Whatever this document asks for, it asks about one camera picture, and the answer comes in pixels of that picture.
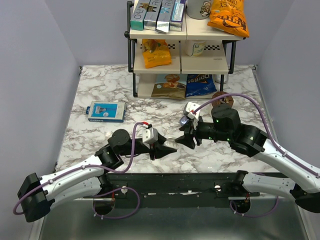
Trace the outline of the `purple earbud charging case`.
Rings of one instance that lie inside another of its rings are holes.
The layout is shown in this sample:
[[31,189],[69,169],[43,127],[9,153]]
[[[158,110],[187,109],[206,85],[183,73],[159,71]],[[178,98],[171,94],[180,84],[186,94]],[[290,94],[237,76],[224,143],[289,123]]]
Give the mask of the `purple earbud charging case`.
[[186,116],[183,116],[180,120],[179,120],[179,124],[181,126],[185,125],[187,122],[189,121],[189,119]]

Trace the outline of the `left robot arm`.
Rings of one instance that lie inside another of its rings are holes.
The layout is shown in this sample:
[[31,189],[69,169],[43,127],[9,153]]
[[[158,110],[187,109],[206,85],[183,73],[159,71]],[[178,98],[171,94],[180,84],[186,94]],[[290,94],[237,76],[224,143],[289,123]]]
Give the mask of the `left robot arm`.
[[98,195],[107,197],[111,185],[102,180],[104,174],[117,172],[123,165],[122,156],[149,154],[151,160],[177,152],[179,145],[172,138],[165,138],[153,127],[142,131],[136,138],[125,129],[116,130],[107,145],[86,160],[48,175],[29,174],[18,193],[17,206],[28,223],[46,216],[55,206],[81,197]]

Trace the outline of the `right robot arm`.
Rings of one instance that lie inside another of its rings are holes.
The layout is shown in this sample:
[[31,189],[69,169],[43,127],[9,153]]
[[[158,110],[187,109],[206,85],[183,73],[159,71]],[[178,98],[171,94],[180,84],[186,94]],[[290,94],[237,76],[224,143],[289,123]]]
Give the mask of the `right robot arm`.
[[320,169],[280,146],[263,130],[241,123],[237,110],[228,104],[211,110],[213,122],[204,122],[199,105],[188,102],[183,110],[187,122],[180,127],[183,135],[175,141],[190,149],[202,140],[225,141],[232,150],[260,160],[284,176],[277,178],[257,173],[238,171],[230,183],[230,191],[241,196],[248,193],[267,193],[293,200],[299,207],[312,213],[320,211]]

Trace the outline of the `white earbud charging case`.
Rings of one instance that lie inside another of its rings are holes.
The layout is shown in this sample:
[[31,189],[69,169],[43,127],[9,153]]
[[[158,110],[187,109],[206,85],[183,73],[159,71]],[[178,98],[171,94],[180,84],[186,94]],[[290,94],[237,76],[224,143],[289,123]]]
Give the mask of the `white earbud charging case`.
[[179,149],[179,144],[176,143],[176,141],[173,138],[167,138],[166,141],[163,143],[163,145],[168,148],[172,148],[176,150]]

